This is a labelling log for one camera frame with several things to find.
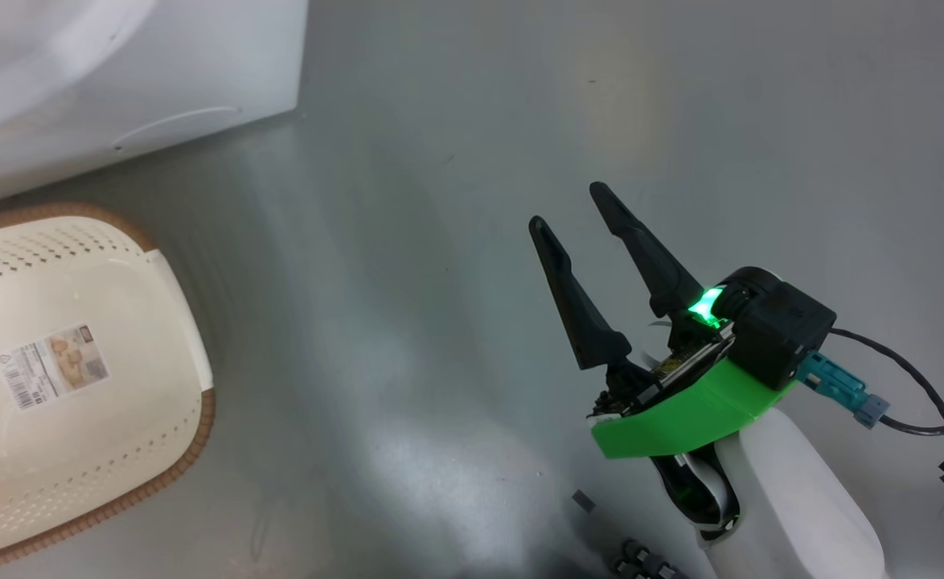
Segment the white barcode basket sticker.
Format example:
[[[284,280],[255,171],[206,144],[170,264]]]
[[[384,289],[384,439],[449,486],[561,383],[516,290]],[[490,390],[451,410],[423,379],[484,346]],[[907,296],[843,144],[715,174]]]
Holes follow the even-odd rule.
[[[67,398],[111,378],[92,327],[52,332],[0,352],[0,376],[20,410]]]

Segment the cream perforated laundry basket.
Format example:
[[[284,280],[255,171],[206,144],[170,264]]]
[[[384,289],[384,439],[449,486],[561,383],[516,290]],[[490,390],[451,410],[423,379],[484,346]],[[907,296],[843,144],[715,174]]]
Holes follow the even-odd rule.
[[[214,425],[203,339],[158,244],[93,205],[0,211],[0,352],[80,323],[108,381],[20,410],[0,376],[0,567],[153,497]]]

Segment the white washing machine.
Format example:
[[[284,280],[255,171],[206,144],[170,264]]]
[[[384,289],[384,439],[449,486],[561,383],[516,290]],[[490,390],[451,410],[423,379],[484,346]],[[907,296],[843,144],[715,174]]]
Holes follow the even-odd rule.
[[[294,109],[310,0],[0,0],[0,200]]]

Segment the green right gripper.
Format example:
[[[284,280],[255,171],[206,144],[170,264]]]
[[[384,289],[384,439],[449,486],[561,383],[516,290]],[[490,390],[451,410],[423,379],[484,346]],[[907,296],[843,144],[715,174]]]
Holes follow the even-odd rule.
[[[727,353],[734,320],[784,280],[747,267],[704,289],[608,184],[593,181],[589,193],[605,226],[626,246],[647,286],[653,314],[668,315],[673,325],[671,353],[651,373],[656,384],[642,392],[641,400],[597,410],[590,418],[591,436],[604,457],[687,454],[741,431],[776,407],[793,388],[795,375],[781,391],[770,391]],[[590,300],[552,228],[533,216],[528,231],[579,369],[625,363],[629,340]]]

